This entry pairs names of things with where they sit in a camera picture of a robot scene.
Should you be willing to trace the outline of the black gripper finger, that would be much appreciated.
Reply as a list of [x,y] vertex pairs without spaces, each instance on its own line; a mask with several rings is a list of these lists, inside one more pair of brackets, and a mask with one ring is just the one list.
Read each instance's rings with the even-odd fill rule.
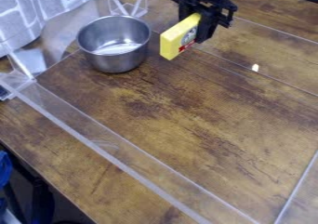
[[184,20],[193,13],[200,13],[198,5],[186,2],[178,3],[178,20]]
[[200,15],[200,20],[197,24],[194,42],[200,44],[201,42],[204,42],[206,39],[211,38],[216,30],[219,24],[220,11],[215,8],[211,8],[208,10],[197,11],[197,14]]

